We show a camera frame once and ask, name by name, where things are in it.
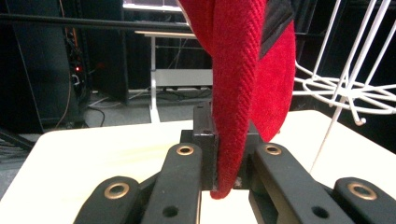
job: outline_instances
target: black pole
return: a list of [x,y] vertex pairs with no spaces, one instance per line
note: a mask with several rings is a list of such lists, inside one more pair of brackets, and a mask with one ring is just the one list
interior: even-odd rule
[[86,29],[130,30],[191,33],[188,25],[172,22],[151,21],[102,21],[74,18],[30,16],[0,13],[0,23],[36,24],[45,26],[62,26]]

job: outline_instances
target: white table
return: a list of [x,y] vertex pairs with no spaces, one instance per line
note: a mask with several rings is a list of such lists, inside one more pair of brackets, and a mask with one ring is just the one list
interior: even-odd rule
[[194,34],[136,31],[151,39],[151,67],[150,67],[150,118],[152,123],[160,122],[157,108],[157,87],[166,86],[211,86],[213,76],[211,69],[157,69],[156,68],[156,38],[185,38],[196,39]]
[[[329,123],[316,111],[290,112],[273,142],[310,170]],[[187,120],[47,133],[0,202],[0,223],[72,223],[99,183],[115,175],[138,182],[154,175],[180,130],[191,128]],[[329,187],[338,178],[356,176],[396,198],[395,170],[394,154],[336,124],[312,175]],[[203,192],[201,212],[203,224],[256,223],[246,190],[233,190],[220,201]]]

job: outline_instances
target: screw hole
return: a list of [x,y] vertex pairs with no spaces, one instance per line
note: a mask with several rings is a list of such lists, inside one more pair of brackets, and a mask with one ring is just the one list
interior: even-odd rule
[[319,206],[314,206],[312,207],[312,212],[320,218],[328,218],[329,217],[329,213],[322,207]]
[[119,194],[122,193],[125,190],[124,186],[117,185],[114,188],[110,189],[110,193],[112,194]]
[[167,206],[163,209],[164,217],[175,217],[177,216],[178,209],[174,206]]
[[369,187],[361,184],[361,183],[350,183],[347,185],[347,188],[351,193],[355,196],[362,198],[364,200],[375,200],[377,198],[376,193],[370,189]]
[[115,183],[105,189],[105,197],[110,200],[122,198],[129,191],[129,185],[125,183]]
[[181,156],[188,156],[192,154],[194,149],[192,147],[180,147],[177,149],[177,154]]
[[280,155],[282,153],[282,150],[278,147],[266,147],[265,151],[274,156]]

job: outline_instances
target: red fabric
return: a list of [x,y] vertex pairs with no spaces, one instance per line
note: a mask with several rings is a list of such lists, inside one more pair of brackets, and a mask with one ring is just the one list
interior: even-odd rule
[[218,189],[233,187],[244,152],[248,120],[262,138],[279,130],[290,106],[294,77],[292,23],[259,60],[266,0],[179,0],[213,60],[213,119],[219,132]]

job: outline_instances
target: brass grommet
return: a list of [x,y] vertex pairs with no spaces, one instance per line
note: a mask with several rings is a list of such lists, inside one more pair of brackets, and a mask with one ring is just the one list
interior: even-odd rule
[[357,182],[350,183],[347,185],[347,188],[355,196],[362,198],[364,200],[372,201],[377,198],[376,193],[372,189],[361,183],[357,183]]
[[114,183],[105,189],[105,197],[110,200],[122,198],[129,191],[129,185],[125,183]]
[[180,156],[188,156],[191,155],[192,152],[194,152],[194,148],[192,147],[183,146],[177,149],[177,154]]
[[282,153],[282,150],[280,148],[274,147],[274,146],[266,146],[264,150],[268,154],[271,154],[274,156],[280,155]]

